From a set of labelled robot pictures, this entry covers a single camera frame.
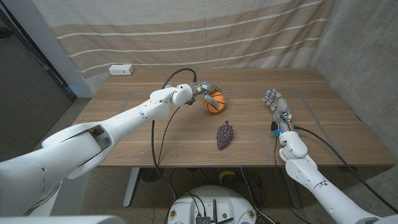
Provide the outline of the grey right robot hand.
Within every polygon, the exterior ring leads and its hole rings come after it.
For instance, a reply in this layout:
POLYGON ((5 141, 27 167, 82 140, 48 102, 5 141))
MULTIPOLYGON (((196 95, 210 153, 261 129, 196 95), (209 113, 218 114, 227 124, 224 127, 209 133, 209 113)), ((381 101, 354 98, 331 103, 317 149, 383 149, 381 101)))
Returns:
POLYGON ((293 131, 292 112, 286 99, 276 89, 267 90, 262 101, 270 108, 279 131, 293 131))

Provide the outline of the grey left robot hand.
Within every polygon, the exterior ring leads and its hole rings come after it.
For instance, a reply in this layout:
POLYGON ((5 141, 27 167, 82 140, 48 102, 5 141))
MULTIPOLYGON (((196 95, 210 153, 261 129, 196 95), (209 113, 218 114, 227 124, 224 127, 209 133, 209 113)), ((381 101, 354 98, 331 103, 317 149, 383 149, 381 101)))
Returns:
POLYGON ((203 96, 203 104, 210 113, 219 113, 225 108, 226 100, 221 88, 213 83, 200 82, 193 87, 193 98, 203 96))

